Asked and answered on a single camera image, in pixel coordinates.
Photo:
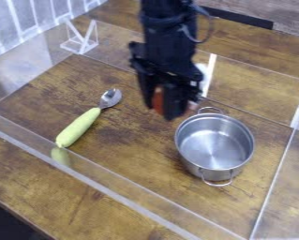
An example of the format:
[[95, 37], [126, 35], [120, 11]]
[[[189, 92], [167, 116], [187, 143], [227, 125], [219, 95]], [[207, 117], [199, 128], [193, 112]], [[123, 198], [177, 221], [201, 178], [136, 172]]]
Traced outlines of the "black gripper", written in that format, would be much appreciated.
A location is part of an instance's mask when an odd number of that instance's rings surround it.
[[[130, 65], [151, 109], [157, 85], [151, 76], [170, 73], [198, 83], [205, 78], [191, 60], [198, 43], [193, 0], [140, 0], [139, 21], [144, 42], [130, 43]], [[198, 102], [199, 94], [198, 86], [178, 82], [163, 84], [163, 116], [169, 121], [185, 114], [190, 102]]]

